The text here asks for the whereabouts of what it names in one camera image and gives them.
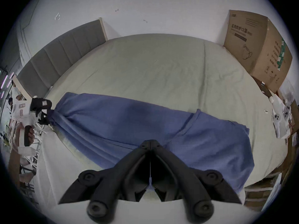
person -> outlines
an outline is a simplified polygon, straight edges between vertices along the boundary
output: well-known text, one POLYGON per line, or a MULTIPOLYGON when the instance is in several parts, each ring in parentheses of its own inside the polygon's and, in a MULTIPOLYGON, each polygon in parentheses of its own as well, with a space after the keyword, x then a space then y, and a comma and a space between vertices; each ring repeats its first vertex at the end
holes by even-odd
POLYGON ((23 95, 21 94, 19 89, 16 87, 16 84, 13 81, 11 81, 11 83, 13 85, 11 88, 11 98, 13 98, 13 101, 21 100, 23 95))
MULTIPOLYGON (((28 174, 20 174, 20 162, 21 162, 21 155, 18 153, 18 146, 20 145, 20 130, 24 129, 24 126, 22 123, 19 123, 17 128, 16 128, 16 135, 13 140, 12 144, 12 150, 10 153, 10 158, 8 162, 8 173, 10 174, 10 177, 16 187, 20 189, 20 181, 21 182, 30 182, 31 179, 34 177, 36 174, 35 170, 32 170, 28 174)), ((29 143, 32 144, 34 141, 34 131, 33 127, 29 130, 28 132, 28 137, 29 137, 29 143)))

white plastic bag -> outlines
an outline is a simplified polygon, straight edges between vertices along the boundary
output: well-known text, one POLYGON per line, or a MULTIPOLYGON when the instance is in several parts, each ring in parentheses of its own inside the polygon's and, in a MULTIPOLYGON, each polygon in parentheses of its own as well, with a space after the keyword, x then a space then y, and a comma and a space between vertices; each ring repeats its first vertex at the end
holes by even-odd
POLYGON ((295 100, 295 97, 294 88, 291 85, 290 81, 288 79, 285 79, 279 90, 285 100, 285 105, 291 105, 291 103, 293 103, 293 101, 295 100))

blue cloth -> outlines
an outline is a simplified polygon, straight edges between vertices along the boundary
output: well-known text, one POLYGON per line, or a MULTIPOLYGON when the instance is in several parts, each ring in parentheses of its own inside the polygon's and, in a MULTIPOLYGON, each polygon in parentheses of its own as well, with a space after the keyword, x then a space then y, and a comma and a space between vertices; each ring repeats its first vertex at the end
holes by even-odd
POLYGON ((221 172, 239 192, 253 167, 244 125, 131 99, 66 93, 50 122, 90 160, 113 167, 144 140, 157 140, 192 168, 221 172))

mattress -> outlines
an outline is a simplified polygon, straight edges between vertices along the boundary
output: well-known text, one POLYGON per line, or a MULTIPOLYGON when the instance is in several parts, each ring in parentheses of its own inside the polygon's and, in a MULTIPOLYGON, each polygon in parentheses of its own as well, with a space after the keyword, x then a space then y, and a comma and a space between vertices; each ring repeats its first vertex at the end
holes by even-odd
MULTIPOLYGON (((263 179, 287 154, 285 141, 275 135, 269 99, 224 47, 206 40, 170 34, 109 40, 59 78, 47 96, 52 108, 66 92, 117 96, 193 113, 201 109, 246 125, 255 167, 245 186, 263 179)), ((90 164, 73 147, 66 152, 84 167, 90 164)))

